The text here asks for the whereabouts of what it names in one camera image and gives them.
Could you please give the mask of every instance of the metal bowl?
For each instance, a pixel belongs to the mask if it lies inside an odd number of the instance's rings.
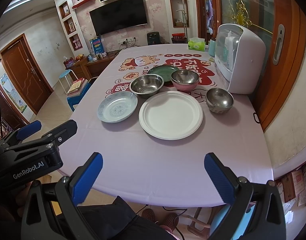
[[[216,114],[224,114],[231,109],[234,98],[222,88],[211,88],[206,92],[206,104]]]
[[[155,95],[164,85],[164,80],[156,74],[146,74],[134,79],[130,84],[130,90],[140,98],[149,98]]]
[[[171,81],[177,90],[188,92],[196,88],[199,75],[192,70],[180,69],[172,73]]]

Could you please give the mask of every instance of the wall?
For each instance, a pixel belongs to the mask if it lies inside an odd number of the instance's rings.
[[[292,90],[264,135],[273,168],[306,152],[306,51]]]
[[[35,14],[0,34],[0,50],[13,39],[25,33],[31,51],[47,81],[53,87],[65,70],[63,56],[72,57],[56,9]],[[0,77],[5,69],[0,64]],[[27,107],[23,116],[30,120],[32,110]]]
[[[95,36],[95,30],[89,11],[103,5],[105,5],[105,3],[101,3],[100,0],[95,0],[95,2],[88,2],[75,10],[78,23],[81,27],[83,36],[89,49],[91,48],[89,39]],[[117,43],[117,40],[128,37],[136,37],[136,44],[145,46],[148,44],[146,34],[152,31],[158,31],[160,33],[162,42],[170,42],[169,26],[167,22],[164,0],[145,0],[144,5],[146,7],[148,24],[129,27],[102,35],[101,37],[105,51],[119,49],[120,45]]]

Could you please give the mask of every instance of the wooden cabinet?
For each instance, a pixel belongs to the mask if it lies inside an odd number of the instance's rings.
[[[87,57],[83,57],[68,69],[73,70],[78,78],[90,80],[93,77],[98,77],[104,71],[104,69],[106,69],[106,67],[116,57],[115,54],[115,52],[109,52],[106,57],[90,62],[88,61]],[[70,73],[70,75],[71,78],[75,80],[74,75],[72,73]]]

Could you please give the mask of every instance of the tiled floor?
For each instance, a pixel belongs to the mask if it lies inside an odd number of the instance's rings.
[[[47,99],[47,101],[45,102],[45,104],[40,109],[40,111],[38,112],[37,116],[34,119],[34,120],[39,120],[41,122],[42,129],[39,132],[35,133],[34,135],[30,136],[28,139],[26,139],[26,141],[40,138],[42,135],[44,135],[51,129],[69,120],[72,114],[72,110],[67,104],[66,94],[64,93],[63,88],[59,83],[57,83],[53,89],[54,92]],[[58,171],[54,171],[50,173],[50,175],[52,176],[52,182],[57,182],[62,177],[62,175]],[[92,189],[88,194],[83,205],[111,204],[114,201],[114,199],[115,197],[113,196],[109,196]],[[138,203],[128,202],[128,204],[135,212],[138,212],[138,210],[144,207],[143,204],[138,204]],[[157,220],[159,221],[161,221],[168,213],[168,211],[163,210],[163,208],[159,206],[148,206],[147,208],[152,208],[154,210]],[[189,208],[186,214],[194,216],[195,211],[196,208]],[[210,216],[210,211],[211,211],[210,208],[203,208],[199,216],[199,219],[206,222],[208,220],[208,217]],[[194,234],[187,231],[186,227],[189,223],[191,223],[191,220],[187,218],[180,218],[178,228],[184,234],[185,239],[186,240],[200,239],[198,236],[195,236]],[[181,236],[178,234],[178,232],[174,231],[174,234],[181,239]]]
[[[40,138],[43,134],[47,133],[51,129],[57,127],[63,122],[69,120],[72,114],[72,110],[67,104],[66,94],[64,93],[63,88],[59,83],[54,87],[54,92],[47,99],[46,103],[38,112],[35,120],[39,120],[42,123],[42,129],[38,133],[32,135],[27,140],[32,140],[36,138]],[[56,182],[61,178],[59,172],[54,171],[50,174],[52,176],[52,182]],[[88,194],[83,205],[101,205],[101,204],[110,204],[113,202],[115,197],[106,195],[96,190],[91,190]],[[137,212],[141,208],[143,208],[143,204],[130,203],[128,204],[131,208]],[[159,206],[148,206],[148,208],[152,208],[156,214],[157,220],[161,221],[163,217],[168,213],[163,210],[162,207]],[[291,224],[287,224],[287,240],[292,240],[294,237],[300,232],[301,228],[306,223],[306,207],[303,205],[301,207],[297,207],[296,205],[292,208],[293,222]],[[196,208],[189,208],[186,214],[194,216]],[[210,208],[203,208],[200,214],[199,219],[202,221],[207,221],[210,216]],[[187,231],[186,226],[191,222],[191,220],[186,218],[180,218],[178,228],[184,234],[186,240],[198,240],[199,237]],[[174,232],[180,239],[180,235],[175,231]]]

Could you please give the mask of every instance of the cartoon print on tablecloth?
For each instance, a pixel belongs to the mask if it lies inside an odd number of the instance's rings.
[[[206,102],[206,92],[208,89],[193,89],[190,92],[186,92],[188,95],[193,96],[199,103]]]
[[[130,72],[128,74],[126,74],[123,78],[126,80],[131,80],[133,78],[137,78],[139,76],[138,72]]]
[[[129,91],[130,92],[130,82],[120,83],[120,84],[113,86],[112,89],[109,89],[106,91],[106,94],[107,94],[106,97],[108,95],[111,95],[119,91]]]
[[[179,69],[189,69],[198,73],[200,80],[199,85],[208,86],[212,84],[209,76],[214,76],[214,73],[207,69],[207,66],[210,66],[211,63],[205,60],[199,60],[197,58],[183,58],[183,59],[167,59],[164,65],[172,65]]]
[[[159,58],[156,58],[156,56],[141,56],[141,57],[136,57],[136,58],[127,58],[119,71],[124,71],[127,69],[135,69],[135,67],[138,66],[146,66],[151,63],[155,63],[159,61]]]

